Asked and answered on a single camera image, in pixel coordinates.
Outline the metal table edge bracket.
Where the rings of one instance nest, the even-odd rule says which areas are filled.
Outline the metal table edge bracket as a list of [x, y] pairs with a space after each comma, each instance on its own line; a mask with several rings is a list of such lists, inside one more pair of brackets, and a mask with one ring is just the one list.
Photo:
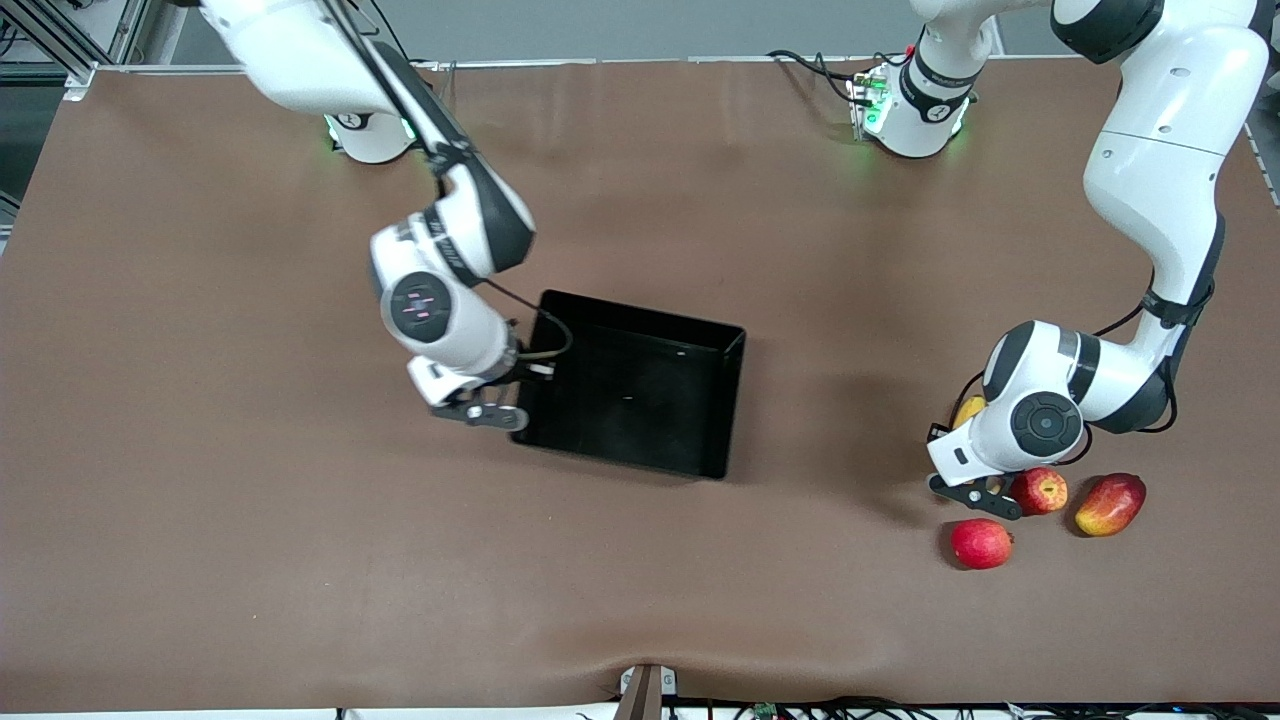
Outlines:
[[613, 720], [678, 720], [669, 705], [678, 696], [672, 667], [654, 664], [628, 667], [621, 674], [620, 694]]

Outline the aluminium table edge rail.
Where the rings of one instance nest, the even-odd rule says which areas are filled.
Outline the aluminium table edge rail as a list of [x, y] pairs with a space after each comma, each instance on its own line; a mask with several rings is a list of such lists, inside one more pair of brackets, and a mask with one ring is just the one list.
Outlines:
[[1260, 97], [1245, 129], [1275, 208], [1280, 211], [1280, 94]]

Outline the red yellow mango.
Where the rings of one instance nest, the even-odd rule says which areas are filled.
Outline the red yellow mango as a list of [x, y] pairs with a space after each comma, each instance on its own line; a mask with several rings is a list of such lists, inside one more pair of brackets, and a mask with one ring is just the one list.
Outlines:
[[1111, 537], [1124, 532], [1146, 503], [1147, 486], [1134, 474], [1097, 477], [1076, 509], [1074, 524], [1087, 537]]

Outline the red pomegranate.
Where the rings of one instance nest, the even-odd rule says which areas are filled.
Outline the red pomegranate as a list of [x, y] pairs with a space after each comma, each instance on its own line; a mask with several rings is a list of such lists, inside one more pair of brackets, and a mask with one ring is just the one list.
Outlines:
[[995, 520], [974, 518], [955, 523], [948, 543], [954, 559], [961, 566], [988, 570], [1001, 568], [1010, 560], [1014, 537]]

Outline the black rectangular plastic tray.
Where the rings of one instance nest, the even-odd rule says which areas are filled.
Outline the black rectangular plastic tray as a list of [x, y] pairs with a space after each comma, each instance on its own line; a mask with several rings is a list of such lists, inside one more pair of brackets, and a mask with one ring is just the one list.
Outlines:
[[722, 480], [728, 470], [742, 327], [547, 290], [531, 332], [556, 352], [517, 405], [526, 447]]

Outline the aluminium frame with struts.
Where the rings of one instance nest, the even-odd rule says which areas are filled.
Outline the aluminium frame with struts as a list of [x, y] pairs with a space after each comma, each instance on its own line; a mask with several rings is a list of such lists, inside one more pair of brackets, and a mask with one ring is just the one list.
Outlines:
[[148, 0], [0, 0], [0, 85], [84, 99], [95, 73], [131, 61]]

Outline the yellow banana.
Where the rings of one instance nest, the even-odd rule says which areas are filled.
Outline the yellow banana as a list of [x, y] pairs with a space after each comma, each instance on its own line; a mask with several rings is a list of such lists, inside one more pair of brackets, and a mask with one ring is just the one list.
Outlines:
[[948, 451], [948, 457], [954, 460], [954, 469], [947, 480], [950, 486], [957, 486], [966, 480], [986, 480], [1005, 473], [988, 457], [989, 452], [980, 454], [977, 445], [979, 437], [977, 420], [982, 418], [986, 407], [986, 400], [974, 395], [963, 400], [956, 411], [954, 428], [948, 434], [948, 438], [954, 441], [952, 448]]

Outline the red yellow apple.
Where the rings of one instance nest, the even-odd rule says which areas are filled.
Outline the red yellow apple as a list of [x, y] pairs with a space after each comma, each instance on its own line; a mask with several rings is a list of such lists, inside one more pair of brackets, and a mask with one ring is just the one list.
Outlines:
[[1018, 473], [1009, 495], [1024, 518], [1043, 516], [1068, 505], [1069, 487], [1056, 468], [1041, 466]]

